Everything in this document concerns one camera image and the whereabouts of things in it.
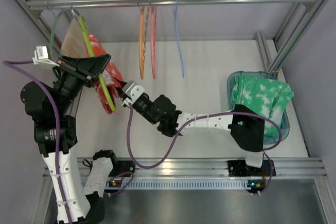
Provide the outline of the red tie-dye trousers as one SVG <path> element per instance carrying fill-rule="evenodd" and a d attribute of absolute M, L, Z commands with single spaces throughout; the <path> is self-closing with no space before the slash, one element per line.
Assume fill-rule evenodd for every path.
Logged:
<path fill-rule="evenodd" d="M 107 54 L 103 45 L 100 43 L 100 41 L 97 39 L 97 37 L 95 35 L 89 34 L 88 38 L 89 38 L 89 41 L 90 41 L 90 46 L 91 46 L 95 56 L 100 56 L 100 55 Z M 115 82 L 114 82 L 113 79 L 117 78 L 117 79 L 123 81 L 123 77 L 122 77 L 119 69 L 117 68 L 116 64 L 112 61 L 112 59 L 110 59 L 106 68 L 104 69 L 102 77 L 103 77 L 103 79 L 105 81 L 105 84 L 107 86 L 107 90 L 109 92 L 109 95 L 111 97 L 113 105 L 116 105 L 115 99 L 119 98 L 119 95 L 118 95 L 117 91 L 114 89 L 115 88 Z M 103 109 L 105 110 L 105 112 L 107 114 L 112 114 L 114 111 L 111 109 L 99 81 L 96 83 L 94 88 L 95 88 L 97 97 L 99 98 L 99 100 L 101 102 L 101 105 L 102 105 Z"/>

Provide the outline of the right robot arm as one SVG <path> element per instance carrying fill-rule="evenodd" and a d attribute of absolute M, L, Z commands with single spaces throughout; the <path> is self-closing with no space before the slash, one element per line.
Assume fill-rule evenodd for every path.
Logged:
<path fill-rule="evenodd" d="M 245 152 L 245 164 L 254 168 L 263 165 L 265 119 L 239 105 L 231 111 L 217 114 L 186 113 L 177 109 L 172 101 L 160 95 L 151 101 L 144 88 L 134 81 L 117 80 L 116 88 L 123 107 L 137 112 L 167 137 L 190 134 L 222 134 L 235 141 Z"/>

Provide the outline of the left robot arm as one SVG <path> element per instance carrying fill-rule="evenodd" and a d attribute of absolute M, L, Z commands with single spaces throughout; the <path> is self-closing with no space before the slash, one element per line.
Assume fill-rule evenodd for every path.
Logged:
<path fill-rule="evenodd" d="M 93 87 L 109 63 L 109 54 L 72 58 L 61 56 L 54 67 L 59 74 L 53 87 L 33 80 L 20 99 L 34 121 L 34 140 L 46 163 L 57 200 L 58 223 L 100 223 L 105 216 L 104 189 L 117 158 L 112 150 L 93 156 L 87 182 L 81 182 L 76 119 L 67 113 L 83 86 Z"/>

